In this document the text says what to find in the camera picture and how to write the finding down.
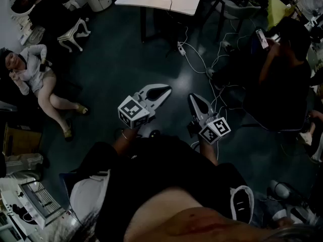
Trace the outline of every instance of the gray chair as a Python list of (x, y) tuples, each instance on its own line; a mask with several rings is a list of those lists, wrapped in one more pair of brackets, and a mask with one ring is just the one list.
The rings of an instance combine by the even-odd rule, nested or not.
[(214, 10), (220, 13), (220, 21), (218, 25), (216, 41), (219, 40), (220, 32), (223, 27), (223, 23), (225, 19), (240, 20), (238, 28), (236, 30), (236, 32), (239, 33), (243, 20), (250, 18), (261, 9), (260, 6), (255, 7), (249, 2), (246, 7), (239, 7), (230, 0), (216, 0), (216, 1), (213, 1), (211, 4), (212, 4), (212, 7), (208, 11), (207, 15), (205, 16), (202, 26), (204, 26), (204, 24), (206, 23), (206, 21), (208, 20), (208, 18), (210, 17), (211, 13)]

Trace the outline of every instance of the white wall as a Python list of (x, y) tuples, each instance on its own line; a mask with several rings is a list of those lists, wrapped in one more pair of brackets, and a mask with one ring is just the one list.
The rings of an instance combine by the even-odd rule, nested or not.
[[(18, 41), (18, 27), (11, 19), (11, 15), (7, 11), (7, 0), (0, 0), (0, 48), (6, 47), (14, 52), (20, 52), (23, 47)], [(76, 0), (82, 6), (85, 0)]]

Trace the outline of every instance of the phone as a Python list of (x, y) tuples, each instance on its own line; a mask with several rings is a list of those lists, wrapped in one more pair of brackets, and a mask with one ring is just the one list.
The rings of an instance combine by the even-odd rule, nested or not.
[(261, 44), (262, 48), (263, 49), (268, 49), (269, 45), (267, 43), (266, 37), (264, 36), (262, 30), (257, 30), (256, 34), (257, 34), (257, 37), (258, 37), (258, 39), (260, 41), (260, 44)]

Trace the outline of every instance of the cardboard box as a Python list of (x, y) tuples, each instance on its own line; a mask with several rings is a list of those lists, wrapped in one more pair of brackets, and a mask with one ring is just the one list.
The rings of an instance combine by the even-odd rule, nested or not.
[(3, 154), (6, 156), (38, 152), (42, 133), (28, 126), (12, 126), (6, 123)]

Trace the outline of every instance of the table leg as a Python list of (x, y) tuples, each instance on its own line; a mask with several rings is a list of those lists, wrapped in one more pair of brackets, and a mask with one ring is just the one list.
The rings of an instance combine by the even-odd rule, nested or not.
[(146, 40), (146, 7), (140, 7), (140, 31), (141, 42)]

